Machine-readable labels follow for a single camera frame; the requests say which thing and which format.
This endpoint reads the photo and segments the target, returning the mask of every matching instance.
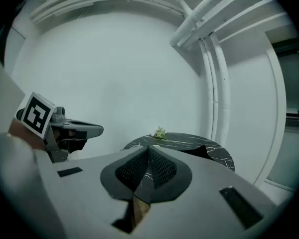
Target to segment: white wall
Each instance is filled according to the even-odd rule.
[[[278,157],[267,178],[289,188],[298,187],[299,128],[286,126]]]
[[[45,0],[26,0],[21,12],[13,21],[13,27],[25,38],[40,34],[40,30],[32,23],[29,14]]]
[[[35,91],[64,106],[67,117],[104,127],[78,157],[117,151],[159,125],[206,134],[206,84],[195,66],[201,55],[187,58],[192,68],[169,45],[177,25],[162,20],[169,16],[160,10],[147,7],[148,16],[119,6],[43,34],[13,72],[26,93],[20,107]],[[129,6],[146,12],[141,4]]]
[[[275,187],[264,182],[259,189],[264,192],[270,200],[276,205],[282,204],[284,201],[291,199],[294,196],[293,192]]]
[[[285,25],[266,32],[270,43],[276,43],[299,37],[294,25]]]
[[[299,53],[279,58],[283,72],[287,107],[299,110]]]
[[[13,72],[15,62],[20,50],[22,49],[24,41],[25,38],[20,35],[20,33],[13,28],[10,29],[4,51],[4,69],[9,75]]]
[[[255,183],[267,161],[275,134],[283,134],[284,128],[283,125],[282,132],[276,132],[278,95],[284,95],[284,89],[277,93],[268,57],[268,51],[273,50],[268,45],[266,35],[256,29],[221,43],[231,89],[231,119],[226,149],[234,159],[236,173],[251,183]]]

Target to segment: white curved surface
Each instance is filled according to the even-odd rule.
[[[110,202],[109,206],[112,206],[112,208],[105,210],[106,213],[103,213],[102,211],[104,210],[102,210],[102,208],[106,208],[107,205],[93,205],[91,207],[87,204],[87,201],[84,201],[90,200],[96,195],[93,195],[92,188],[86,189],[86,184],[80,182],[80,173],[77,174],[79,175],[79,183],[76,185],[78,190],[72,185],[68,186],[67,180],[70,176],[60,178],[56,173],[56,171],[59,171],[68,165],[75,164],[75,161],[52,164],[46,152],[42,150],[35,151],[35,158],[37,160],[40,177],[42,178],[42,184],[55,211],[61,219],[67,238],[92,239],[95,235],[99,235],[102,238],[129,238],[126,233],[116,229],[108,222],[111,216],[117,217],[124,213],[127,205],[126,202],[110,199],[109,194],[102,189],[97,192],[97,196],[104,201],[103,203]],[[93,165],[93,162],[90,160],[81,160],[80,165],[81,164],[84,167],[89,167]],[[95,182],[95,178],[100,178],[99,174],[100,171],[97,171],[97,174],[93,174],[92,171],[92,176],[88,176],[88,178],[94,179],[95,185],[101,184],[100,180]]]
[[[274,164],[284,133],[286,94],[280,66],[268,55],[275,53],[265,33],[256,28],[223,41],[222,49],[231,91],[226,149],[235,172],[258,186]]]
[[[205,39],[203,39],[203,43],[205,45],[206,51],[207,51],[207,57],[210,65],[210,71],[213,81],[213,91],[214,91],[214,115],[213,115],[213,130],[211,135],[211,140],[216,141],[216,133],[217,133],[217,125],[218,125],[218,87],[217,87],[217,79],[216,79],[216,72],[215,72],[215,66],[214,61],[212,58],[212,55],[210,53],[210,50],[208,48],[207,42]]]
[[[228,68],[225,60],[223,50],[220,46],[217,36],[215,33],[210,35],[210,39],[214,45],[216,57],[218,60],[221,84],[222,84],[222,95],[223,95],[223,120],[220,129],[220,145],[225,147],[227,134],[230,124],[230,82],[228,77]]]
[[[157,149],[185,162],[192,171],[192,180],[174,201],[152,203],[150,211],[135,228],[133,235],[144,239],[243,238],[246,229],[219,193],[228,185],[237,189],[263,217],[275,210],[276,205],[264,193],[225,166],[172,149]]]
[[[285,82],[283,78],[283,73],[280,68],[280,63],[268,38],[267,39],[264,38],[264,43],[267,45],[266,52],[270,60],[272,72],[275,78],[276,99],[277,99],[277,121],[276,121],[276,131],[275,131],[275,135],[274,135],[274,139],[272,142],[269,155],[267,157],[264,167],[261,170],[261,173],[259,174],[255,182],[255,185],[258,187],[260,187],[263,184],[264,180],[269,175],[272,167],[274,166],[276,158],[278,156],[280,146],[282,144],[283,137],[284,137],[284,132],[285,132],[286,109],[287,109]]]
[[[202,40],[199,40],[199,46],[203,55],[206,81],[207,81],[207,91],[208,91],[208,126],[207,126],[207,138],[211,140],[214,122],[214,91],[213,91],[213,80],[211,76],[210,64],[208,60],[207,50],[205,44]]]

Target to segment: round table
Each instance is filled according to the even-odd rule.
[[[131,141],[124,149],[136,146],[159,145],[174,150],[196,149],[202,145],[206,146],[208,155],[216,162],[221,163],[232,171],[235,171],[233,158],[224,147],[206,138],[187,133],[166,133],[166,140],[157,139],[150,134]]]

